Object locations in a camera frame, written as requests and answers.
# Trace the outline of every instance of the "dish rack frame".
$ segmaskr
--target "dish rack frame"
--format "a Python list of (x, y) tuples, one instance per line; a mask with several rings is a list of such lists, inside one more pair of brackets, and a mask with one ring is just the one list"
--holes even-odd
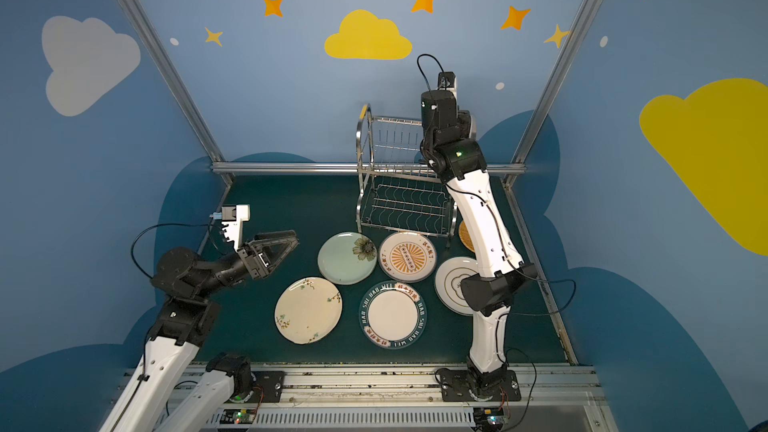
[(418, 162), (422, 122), (374, 116), (365, 104), (357, 121), (357, 231), (362, 227), (418, 232), (447, 237), (456, 234), (458, 207), (437, 175)]

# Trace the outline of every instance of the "robotic arm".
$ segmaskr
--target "robotic arm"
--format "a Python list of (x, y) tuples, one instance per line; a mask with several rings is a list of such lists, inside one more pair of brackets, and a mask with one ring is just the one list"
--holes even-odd
[(506, 379), (504, 330), (512, 295), (537, 273), (512, 244), (491, 193), (485, 158), (472, 133), (472, 118), (456, 102), (456, 75), (440, 72), (437, 90), (422, 94), (421, 153), (456, 201), (475, 247), (478, 274), (462, 281), (472, 318), (467, 360), (470, 392), (480, 400)]
[[(136, 371), (128, 381), (100, 432), (148, 432), (160, 415), (179, 377), (202, 347), (214, 325), (220, 306), (210, 296), (246, 280), (266, 278), (299, 245), (294, 231), (255, 236), (236, 251), (216, 262), (206, 262), (185, 247), (169, 250), (160, 258), (153, 286), (166, 293), (163, 307), (147, 332), (147, 343)], [(208, 364), (197, 388), (182, 403), (163, 428), (198, 430), (233, 395), (250, 387), (247, 358), (219, 356)]]

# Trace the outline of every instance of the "plate with orange sunburst pattern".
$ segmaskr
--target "plate with orange sunburst pattern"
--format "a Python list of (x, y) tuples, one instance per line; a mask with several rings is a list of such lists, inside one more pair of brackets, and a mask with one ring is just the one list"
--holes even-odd
[(416, 232), (389, 235), (379, 247), (379, 264), (389, 277), (400, 282), (424, 280), (436, 263), (435, 246)]

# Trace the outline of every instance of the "plate rim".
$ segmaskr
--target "plate rim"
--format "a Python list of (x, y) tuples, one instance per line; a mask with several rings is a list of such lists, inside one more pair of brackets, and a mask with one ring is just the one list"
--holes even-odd
[[(322, 248), (326, 246), (326, 244), (328, 243), (329, 240), (331, 240), (334, 237), (338, 237), (341, 234), (357, 234), (357, 235), (360, 235), (360, 236), (362, 236), (364, 238), (367, 238), (368, 240), (373, 242), (373, 240), (368, 235), (361, 234), (360, 232), (345, 231), (345, 232), (339, 232), (338, 234), (333, 234), (330, 237), (328, 237), (328, 239), (326, 239), (325, 242), (322, 243), (322, 245), (320, 246), (320, 250), (317, 251), (317, 258), (316, 258), (317, 270), (320, 271), (320, 274), (322, 275), (322, 278), (324, 278), (325, 280), (327, 280), (328, 282), (330, 282), (332, 284), (335, 284), (335, 285), (354, 285), (354, 284), (360, 283), (360, 282), (366, 280), (368, 277), (370, 277), (370, 275), (373, 273), (374, 269), (376, 269), (376, 262), (371, 261), (373, 263), (373, 266), (371, 267), (371, 270), (369, 270), (368, 273), (364, 277), (360, 278), (360, 280), (357, 280), (355, 282), (336, 282), (335, 280), (332, 280), (330, 277), (326, 276), (326, 274), (322, 271), (322, 267), (320, 266), (320, 253), (322, 252)], [(378, 247), (376, 247), (376, 256), (379, 257), (379, 248)]]
[[(414, 304), (416, 305), (416, 311), (418, 312), (418, 315), (420, 317), (417, 318), (416, 326), (414, 327), (414, 329), (403, 340), (401, 340), (401, 341), (389, 341), (387, 339), (381, 338), (383, 341), (387, 341), (389, 343), (389, 345), (384, 346), (381, 343), (377, 343), (376, 340), (371, 338), (371, 336), (368, 335), (368, 333), (366, 332), (366, 326), (370, 327), (370, 322), (368, 322), (367, 318), (364, 318), (363, 312), (368, 310), (368, 307), (370, 307), (370, 304), (373, 303), (373, 299), (378, 294), (380, 294), (382, 292), (388, 292), (388, 291), (400, 292), (396, 288), (397, 284), (402, 284), (402, 285), (410, 288), (411, 290), (413, 290), (418, 295), (418, 300), (414, 301)], [(370, 300), (369, 300), (369, 295), (372, 292), (374, 292), (376, 290), (376, 288), (380, 288), (380, 289), (376, 293), (376, 295), (374, 295), (373, 297), (370, 297)], [(368, 289), (368, 291), (366, 293), (364, 293), (364, 295), (362, 296), (362, 300), (360, 301), (360, 306), (357, 309), (357, 318), (358, 318), (358, 322), (360, 322), (360, 329), (362, 330), (363, 335), (365, 335), (368, 338), (368, 340), (371, 341), (371, 343), (373, 343), (374, 345), (376, 345), (376, 346), (378, 346), (380, 348), (389, 349), (389, 350), (402, 349), (402, 348), (408, 347), (409, 345), (412, 345), (422, 335), (424, 335), (424, 330), (426, 328), (426, 322), (427, 322), (427, 306), (426, 306), (426, 302), (424, 301), (424, 297), (422, 296), (422, 294), (419, 293), (414, 287), (412, 287), (411, 285), (409, 285), (409, 284), (407, 284), (405, 282), (402, 282), (402, 281), (389, 280), (389, 281), (379, 282), (378, 284), (373, 285), (372, 287), (370, 287), (370, 289)]]
[[(475, 267), (477, 267), (478, 261), (477, 261), (476, 258), (468, 257), (466, 255), (456, 255), (455, 257), (447, 258), (445, 261), (443, 261), (442, 264), (440, 264), (440, 267), (438, 267), (437, 270), (435, 271), (435, 293), (437, 293), (437, 297), (440, 299), (440, 302), (442, 302), (442, 304), (445, 305), (449, 311), (456, 312), (456, 314), (463, 315), (465, 317), (471, 317), (472, 314), (474, 313), (474, 311), (472, 310), (472, 308), (469, 307), (469, 305), (467, 305), (467, 308), (470, 311), (469, 313), (459, 312), (459, 311), (451, 308), (451, 306), (448, 305), (445, 300), (443, 300), (442, 296), (440, 295), (440, 289), (438, 288), (438, 285), (437, 285), (437, 283), (438, 283), (438, 275), (440, 274), (440, 269), (445, 267), (446, 264), (448, 264), (451, 260), (454, 260), (454, 259), (467, 259), (467, 260), (473, 261), (475, 263)], [(451, 271), (456, 270), (457, 268), (459, 268), (459, 267), (451, 268), (451, 270), (449, 270), (446, 274), (450, 273)]]
[[(386, 244), (386, 242), (387, 242), (387, 241), (388, 241), (390, 238), (394, 237), (395, 235), (402, 235), (402, 234), (408, 234), (408, 235), (417, 235), (417, 236), (421, 237), (423, 240), (426, 240), (426, 241), (429, 243), (429, 245), (431, 245), (431, 246), (432, 246), (432, 250), (433, 250), (433, 251), (434, 251), (434, 253), (435, 253), (435, 256), (432, 258), (432, 259), (433, 259), (432, 268), (430, 268), (430, 269), (429, 269), (429, 272), (428, 272), (427, 274), (425, 274), (425, 275), (424, 275), (424, 277), (418, 278), (418, 279), (416, 279), (416, 280), (406, 280), (406, 279), (404, 279), (404, 278), (393, 277), (393, 276), (392, 276), (392, 275), (391, 275), (391, 274), (390, 274), (390, 273), (387, 271), (387, 269), (386, 269), (385, 265), (384, 265), (384, 264), (382, 264), (382, 251), (384, 250), (384, 244)], [(389, 235), (387, 235), (386, 237), (384, 237), (384, 240), (382, 240), (382, 243), (381, 243), (381, 245), (379, 245), (379, 250), (378, 250), (378, 253), (377, 253), (376, 255), (377, 255), (378, 259), (379, 259), (379, 267), (381, 267), (381, 268), (382, 268), (382, 270), (383, 270), (383, 271), (384, 271), (384, 273), (387, 275), (387, 277), (389, 277), (389, 278), (390, 278), (391, 280), (393, 280), (393, 281), (402, 282), (403, 284), (415, 284), (415, 283), (417, 283), (417, 282), (421, 282), (422, 280), (426, 280), (426, 279), (429, 277), (429, 275), (431, 275), (431, 274), (432, 274), (432, 273), (435, 271), (435, 269), (436, 269), (436, 266), (437, 266), (437, 251), (436, 251), (436, 249), (435, 249), (435, 244), (434, 244), (434, 243), (432, 243), (432, 241), (431, 241), (431, 240), (429, 240), (429, 238), (428, 238), (426, 235), (423, 235), (423, 234), (419, 234), (418, 232), (411, 232), (411, 231), (398, 231), (398, 232), (394, 232), (394, 233), (392, 233), (392, 234), (389, 234)]]
[[(302, 282), (304, 282), (304, 281), (307, 281), (307, 280), (310, 280), (310, 279), (316, 279), (316, 280), (322, 280), (322, 281), (326, 281), (326, 282), (328, 282), (329, 284), (331, 284), (331, 286), (332, 286), (332, 287), (333, 287), (333, 288), (336, 290), (336, 294), (335, 294), (335, 295), (333, 295), (333, 297), (335, 297), (335, 296), (337, 296), (337, 295), (339, 296), (339, 301), (338, 301), (338, 304), (339, 304), (339, 313), (338, 313), (338, 317), (336, 317), (336, 320), (333, 322), (333, 325), (331, 326), (331, 328), (330, 328), (330, 329), (329, 329), (327, 332), (325, 332), (323, 335), (319, 336), (319, 337), (317, 338), (317, 340), (312, 340), (312, 339), (311, 339), (311, 340), (309, 340), (309, 341), (307, 341), (307, 342), (294, 342), (294, 341), (292, 341), (290, 338), (288, 338), (288, 337), (286, 337), (286, 336), (284, 335), (284, 333), (283, 333), (283, 328), (280, 326), (280, 323), (277, 321), (277, 319), (278, 319), (278, 316), (277, 316), (277, 306), (278, 306), (278, 304), (280, 304), (280, 300), (283, 298), (283, 295), (284, 295), (285, 293), (287, 293), (287, 292), (290, 292), (290, 291), (291, 291), (291, 288), (292, 288), (294, 285), (300, 284), (300, 283), (302, 283)], [(277, 302), (275, 303), (275, 308), (274, 308), (274, 310), (273, 310), (273, 316), (274, 316), (275, 327), (277, 327), (277, 331), (278, 331), (278, 332), (280, 332), (280, 335), (282, 335), (282, 336), (283, 336), (283, 337), (284, 337), (284, 338), (285, 338), (287, 341), (290, 341), (291, 343), (293, 343), (293, 344), (297, 344), (297, 345), (307, 345), (307, 344), (311, 344), (312, 342), (319, 342), (321, 339), (323, 339), (323, 338), (327, 337), (327, 336), (328, 336), (328, 334), (330, 334), (330, 333), (333, 331), (333, 329), (334, 329), (334, 328), (336, 328), (336, 326), (339, 324), (339, 320), (341, 320), (341, 314), (342, 314), (342, 311), (343, 311), (343, 309), (344, 309), (344, 298), (341, 296), (341, 291), (340, 291), (340, 290), (339, 290), (339, 288), (336, 286), (336, 284), (334, 284), (334, 283), (333, 283), (333, 282), (331, 282), (330, 280), (328, 280), (328, 279), (326, 279), (326, 278), (323, 278), (323, 277), (304, 277), (304, 278), (300, 278), (299, 280), (297, 280), (297, 281), (295, 281), (295, 282), (292, 282), (292, 283), (291, 283), (291, 284), (290, 284), (288, 287), (286, 287), (286, 288), (285, 288), (285, 290), (283, 291), (283, 293), (282, 293), (282, 294), (280, 294), (280, 296), (277, 298)]]

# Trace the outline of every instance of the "star decal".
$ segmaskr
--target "star decal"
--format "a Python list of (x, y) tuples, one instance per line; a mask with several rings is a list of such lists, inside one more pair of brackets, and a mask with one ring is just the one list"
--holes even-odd
[(416, 3), (413, 5), (413, 9), (411, 9), (411, 12), (416, 12), (418, 10), (426, 10), (431, 14), (433, 1), (434, 0), (416, 0)]
[(280, 12), (281, 2), (283, 2), (283, 0), (264, 0), (264, 4), (266, 4), (266, 10), (264, 10), (264, 16), (276, 15), (278, 17), (282, 17), (283, 13)]
[(570, 33), (571, 33), (570, 30), (566, 30), (565, 32), (561, 31), (560, 30), (560, 24), (557, 24), (557, 25), (554, 26), (554, 35), (552, 35), (552, 37), (546, 39), (544, 41), (544, 43), (554, 42), (558, 46), (558, 48), (560, 48), (560, 45), (561, 45), (561, 42), (562, 42), (563, 38), (565, 38), (565, 36), (570, 34)]
[(210, 30), (208, 30), (208, 27), (205, 28), (205, 31), (208, 33), (208, 38), (205, 40), (206, 42), (215, 42), (219, 44), (219, 47), (221, 47), (221, 42), (219, 42), (219, 36), (223, 34), (224, 32), (219, 32), (218, 34), (214, 34)]
[(517, 30), (520, 30), (520, 27), (523, 26), (523, 19), (525, 18), (526, 14), (530, 12), (531, 9), (528, 10), (517, 10), (514, 7), (509, 7), (509, 16), (507, 17), (507, 21), (504, 22), (504, 25), (502, 25), (502, 29), (506, 29), (508, 27), (514, 27)]

